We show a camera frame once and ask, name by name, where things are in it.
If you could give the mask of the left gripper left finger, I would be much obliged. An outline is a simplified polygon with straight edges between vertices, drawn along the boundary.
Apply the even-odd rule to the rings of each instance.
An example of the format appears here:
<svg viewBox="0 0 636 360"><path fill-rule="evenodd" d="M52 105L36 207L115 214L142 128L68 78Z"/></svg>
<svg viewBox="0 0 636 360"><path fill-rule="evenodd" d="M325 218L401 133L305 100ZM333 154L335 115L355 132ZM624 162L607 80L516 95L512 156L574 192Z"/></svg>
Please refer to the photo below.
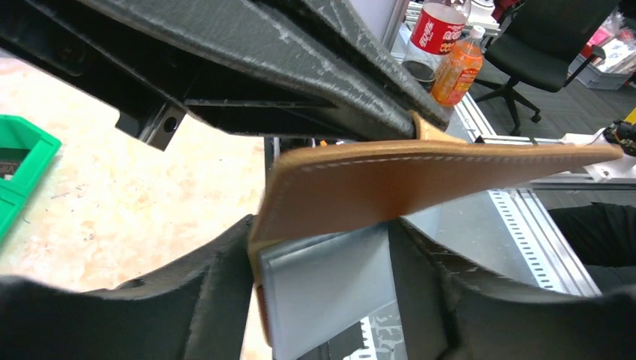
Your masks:
<svg viewBox="0 0 636 360"><path fill-rule="evenodd" d="M248 215L115 289L1 277L3 359L238 359L253 277Z"/></svg>

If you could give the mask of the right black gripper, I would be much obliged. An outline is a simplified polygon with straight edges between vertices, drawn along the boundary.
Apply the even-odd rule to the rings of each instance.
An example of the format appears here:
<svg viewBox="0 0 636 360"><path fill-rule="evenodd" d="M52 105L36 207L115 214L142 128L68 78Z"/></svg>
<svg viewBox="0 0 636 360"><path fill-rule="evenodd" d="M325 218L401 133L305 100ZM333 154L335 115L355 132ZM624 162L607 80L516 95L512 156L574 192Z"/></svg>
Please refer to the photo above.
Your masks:
<svg viewBox="0 0 636 360"><path fill-rule="evenodd" d="M3 1L1 48L116 108L118 129L160 150L187 115L239 135L412 138L409 110L298 2Z"/></svg>

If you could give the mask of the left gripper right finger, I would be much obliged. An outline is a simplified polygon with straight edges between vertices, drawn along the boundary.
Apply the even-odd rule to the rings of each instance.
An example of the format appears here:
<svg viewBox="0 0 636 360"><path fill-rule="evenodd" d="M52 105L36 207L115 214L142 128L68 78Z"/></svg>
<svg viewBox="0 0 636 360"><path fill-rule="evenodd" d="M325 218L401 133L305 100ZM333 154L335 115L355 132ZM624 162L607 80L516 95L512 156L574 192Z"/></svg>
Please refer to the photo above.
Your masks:
<svg viewBox="0 0 636 360"><path fill-rule="evenodd" d="M582 297L517 282L388 223L409 359L633 359L635 288Z"/></svg>

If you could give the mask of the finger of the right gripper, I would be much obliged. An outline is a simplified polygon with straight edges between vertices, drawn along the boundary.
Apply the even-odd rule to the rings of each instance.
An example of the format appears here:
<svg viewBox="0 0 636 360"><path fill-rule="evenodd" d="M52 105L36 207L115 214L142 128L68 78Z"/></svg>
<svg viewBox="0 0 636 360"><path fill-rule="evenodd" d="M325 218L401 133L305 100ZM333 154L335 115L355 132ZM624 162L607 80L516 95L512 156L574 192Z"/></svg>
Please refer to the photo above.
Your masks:
<svg viewBox="0 0 636 360"><path fill-rule="evenodd" d="M365 25L349 1L299 1L331 30L323 35L352 66L405 110L416 111L437 127L449 125L450 115L417 83Z"/></svg>

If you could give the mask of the brown leather card holder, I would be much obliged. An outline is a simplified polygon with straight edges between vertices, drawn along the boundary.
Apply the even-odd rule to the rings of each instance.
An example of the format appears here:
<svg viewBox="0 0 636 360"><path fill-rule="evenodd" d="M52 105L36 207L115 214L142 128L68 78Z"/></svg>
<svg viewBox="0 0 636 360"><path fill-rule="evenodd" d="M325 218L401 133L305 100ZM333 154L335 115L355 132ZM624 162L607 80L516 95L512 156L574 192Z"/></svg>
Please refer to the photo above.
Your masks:
<svg viewBox="0 0 636 360"><path fill-rule="evenodd" d="M359 230L431 206L575 167L614 161L614 145L479 148L414 115L417 139L295 150L275 165L249 240L259 301L274 299L264 251L283 242Z"/></svg>

